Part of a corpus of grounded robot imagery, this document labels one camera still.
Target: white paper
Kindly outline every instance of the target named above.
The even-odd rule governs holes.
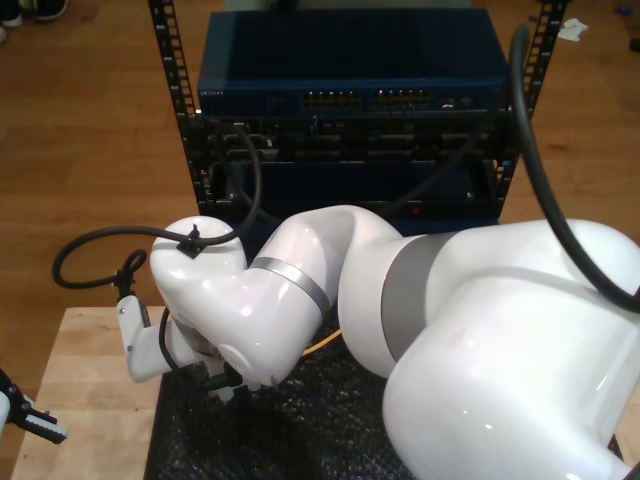
[[[578,20],[577,18],[572,18],[564,22],[564,25],[558,32],[558,37],[569,40],[570,42],[579,42],[580,34],[587,28],[589,27],[582,23],[580,20]]]

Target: network equipment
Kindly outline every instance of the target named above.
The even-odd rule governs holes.
[[[422,115],[483,110],[507,65],[485,10],[211,15],[205,116]]]
[[[239,220],[251,202],[233,124],[255,145],[271,216],[345,203],[397,220],[500,216],[519,145],[508,105],[474,138],[507,78],[486,11],[213,14],[195,98],[173,1],[148,2],[201,215]],[[531,114],[565,8],[541,2]]]

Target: yellow cable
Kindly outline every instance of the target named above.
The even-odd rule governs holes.
[[[329,343],[331,340],[333,340],[335,338],[338,338],[341,333],[342,333],[341,329],[336,330],[335,332],[333,332],[331,335],[329,335],[327,338],[325,338],[321,342],[316,343],[313,347],[307,348],[304,352],[302,352],[302,356],[304,357],[305,355],[309,355],[310,353],[313,353],[316,350],[321,349],[327,343]]]

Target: silver ring band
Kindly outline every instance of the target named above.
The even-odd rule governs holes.
[[[249,268],[261,268],[262,270],[268,270],[286,278],[311,297],[311,300],[318,305],[320,313],[322,313],[322,318],[325,318],[329,313],[331,302],[329,302],[327,294],[309,275],[298,270],[293,265],[289,265],[287,262],[277,258],[258,257]]]

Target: shoe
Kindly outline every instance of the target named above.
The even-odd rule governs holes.
[[[17,1],[9,0],[0,3],[0,23],[5,28],[22,25],[22,7]]]
[[[67,11],[69,0],[22,0],[30,3],[37,22],[52,22]]]

